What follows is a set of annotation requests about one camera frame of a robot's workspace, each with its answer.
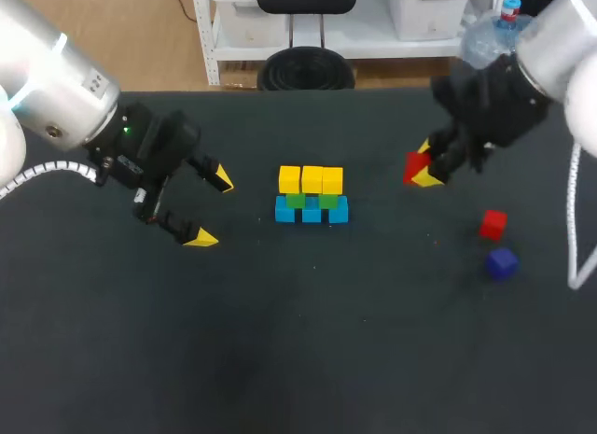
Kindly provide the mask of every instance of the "yellow block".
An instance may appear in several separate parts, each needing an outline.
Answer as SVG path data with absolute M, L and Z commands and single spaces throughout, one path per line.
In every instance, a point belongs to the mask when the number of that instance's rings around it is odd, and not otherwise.
M 411 179 L 419 187 L 434 187 L 435 185 L 444 185 L 441 180 L 435 179 L 429 174 L 429 167 L 425 166 L 415 177 Z
M 210 235 L 203 228 L 200 228 L 197 238 L 195 238 L 193 241 L 185 243 L 185 245 L 194 245 L 196 247 L 209 247 L 210 245 L 216 245 L 217 243 L 218 241 L 216 240 L 216 238 Z
M 419 154 L 423 154 L 427 149 L 429 149 L 429 139 L 424 141 L 424 143 L 421 145 L 417 152 Z
M 324 167 L 323 194 L 342 194 L 343 168 Z
M 324 184 L 323 166 L 304 166 L 302 168 L 302 192 L 321 194 Z
M 225 193 L 234 188 L 234 185 L 232 184 L 232 181 L 230 180 L 230 178 L 226 174 L 226 171 L 224 171 L 224 168 L 222 168 L 221 164 L 217 165 L 217 171 L 215 172 L 215 175 L 217 175 L 220 179 L 222 179 L 224 182 L 226 182 L 228 185 L 230 185 L 229 189 L 225 189 L 224 190 Z
M 299 166 L 281 166 L 280 176 L 278 177 L 280 194 L 299 194 L 300 193 L 300 167 Z

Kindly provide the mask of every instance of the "plastic storage bin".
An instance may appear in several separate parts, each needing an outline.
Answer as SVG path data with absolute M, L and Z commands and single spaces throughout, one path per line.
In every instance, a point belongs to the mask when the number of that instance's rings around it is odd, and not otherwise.
M 458 35 L 468 0 L 390 0 L 402 40 L 451 39 Z
M 280 47 L 287 39 L 288 16 L 268 14 L 257 0 L 214 0 L 221 29 L 233 47 Z

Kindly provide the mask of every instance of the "metal shelf frame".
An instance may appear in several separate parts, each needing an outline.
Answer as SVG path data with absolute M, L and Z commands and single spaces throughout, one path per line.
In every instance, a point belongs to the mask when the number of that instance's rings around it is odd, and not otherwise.
M 464 22 L 469 24 L 474 21 L 484 10 L 495 7 L 497 1 L 470 0 Z M 286 43 L 281 47 L 233 47 L 226 35 L 220 31 L 220 16 L 217 12 L 212 23 L 210 0 L 193 0 L 193 3 L 205 71 L 210 85 L 220 84 L 218 61 L 264 61 L 289 46 L 289 43 Z M 319 46 L 321 40 L 319 19 L 319 16 L 312 15 L 294 17 L 295 47 Z M 461 42 L 460 35 L 446 40 L 421 42 L 398 40 L 387 8 L 387 0 L 357 0 L 354 9 L 347 14 L 324 16 L 324 28 L 326 48 L 336 51 L 347 59 L 454 56 L 458 53 Z

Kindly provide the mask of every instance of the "water bottle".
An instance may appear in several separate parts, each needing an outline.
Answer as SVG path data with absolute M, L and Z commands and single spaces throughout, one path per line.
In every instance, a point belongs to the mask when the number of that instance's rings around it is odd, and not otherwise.
M 463 36 L 463 61 L 481 69 L 500 55 L 513 53 L 519 34 L 533 20 L 520 11 L 521 0 L 504 0 L 500 16 L 485 16 L 471 25 Z

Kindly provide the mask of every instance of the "bottle cap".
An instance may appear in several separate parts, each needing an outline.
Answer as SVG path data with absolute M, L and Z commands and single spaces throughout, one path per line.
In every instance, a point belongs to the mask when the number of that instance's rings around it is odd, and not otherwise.
M 521 0 L 504 0 L 502 5 L 502 20 L 516 21 L 516 16 L 521 12 Z

